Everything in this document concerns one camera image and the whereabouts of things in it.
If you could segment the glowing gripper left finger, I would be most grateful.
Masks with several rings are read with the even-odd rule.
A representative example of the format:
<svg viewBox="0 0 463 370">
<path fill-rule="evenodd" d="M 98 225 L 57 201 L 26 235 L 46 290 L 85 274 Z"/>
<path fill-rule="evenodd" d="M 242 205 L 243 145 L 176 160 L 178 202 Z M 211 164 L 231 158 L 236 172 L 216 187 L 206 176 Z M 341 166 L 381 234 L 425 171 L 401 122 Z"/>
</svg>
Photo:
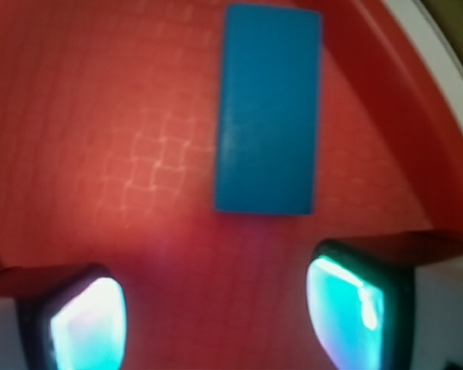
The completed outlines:
<svg viewBox="0 0 463 370">
<path fill-rule="evenodd" d="M 123 288 L 101 264 L 24 267 L 17 299 L 30 369 L 119 369 L 127 346 Z"/>
</svg>

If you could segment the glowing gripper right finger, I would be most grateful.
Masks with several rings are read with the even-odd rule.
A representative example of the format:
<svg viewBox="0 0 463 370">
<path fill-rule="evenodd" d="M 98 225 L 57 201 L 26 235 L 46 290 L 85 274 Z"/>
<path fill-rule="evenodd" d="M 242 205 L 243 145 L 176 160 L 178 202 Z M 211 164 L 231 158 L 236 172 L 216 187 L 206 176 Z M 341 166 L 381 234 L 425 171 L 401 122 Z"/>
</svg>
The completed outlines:
<svg viewBox="0 0 463 370">
<path fill-rule="evenodd" d="M 337 369 L 408 369 L 414 270 L 343 240 L 316 245 L 306 271 L 314 333 Z"/>
</svg>

